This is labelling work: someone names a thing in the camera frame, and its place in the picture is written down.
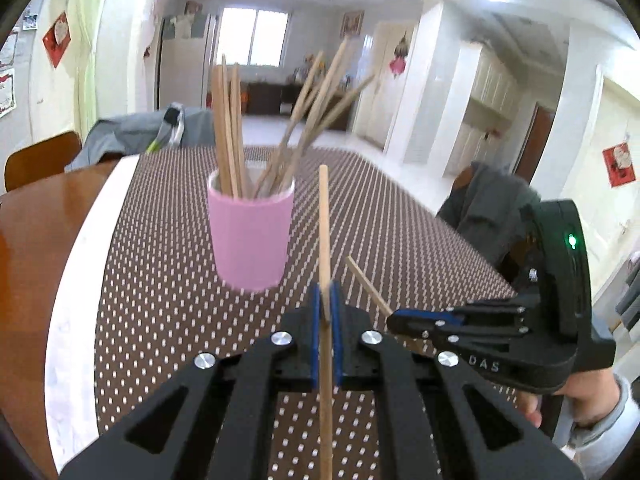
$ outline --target floor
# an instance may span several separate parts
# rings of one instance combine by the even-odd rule
[[[286,127],[286,118],[271,116],[245,116],[242,120],[242,136],[245,145],[270,146],[280,142]],[[290,143],[296,144],[303,125],[294,130]],[[343,148],[353,150],[376,165],[389,178],[433,214],[436,214],[451,190],[452,178],[435,178],[428,175],[423,166],[417,164],[398,164],[388,160],[382,150],[365,140],[345,132],[327,130],[314,146]]]

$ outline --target cup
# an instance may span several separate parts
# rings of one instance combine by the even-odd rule
[[[256,182],[264,165],[247,164]],[[235,290],[261,292],[282,280],[287,264],[294,182],[279,194],[256,200],[220,192],[218,170],[207,179],[209,225],[216,270]]]

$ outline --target brown door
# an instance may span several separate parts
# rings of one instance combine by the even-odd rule
[[[524,145],[515,171],[517,176],[522,177],[529,183],[536,172],[553,124],[553,113],[545,110],[542,106],[538,106],[531,122],[527,142]]]

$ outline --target silver bolt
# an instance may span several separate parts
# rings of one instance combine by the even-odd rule
[[[367,330],[362,333],[360,339],[368,345],[378,345],[382,342],[382,334],[377,330]]]
[[[271,342],[276,346],[286,346],[293,341],[289,332],[276,332],[271,335]]]
[[[195,364],[200,370],[206,370],[216,364],[216,358],[209,353],[198,354],[193,360],[193,364]]]
[[[455,355],[453,352],[440,352],[438,354],[438,362],[442,366],[451,368],[452,366],[457,365],[458,361],[459,361],[458,356]]]

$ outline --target white table runner edge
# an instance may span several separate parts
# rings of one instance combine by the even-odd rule
[[[98,304],[111,239],[140,156],[121,159],[98,193],[66,261],[51,313],[45,412],[58,472],[98,438],[94,356]]]

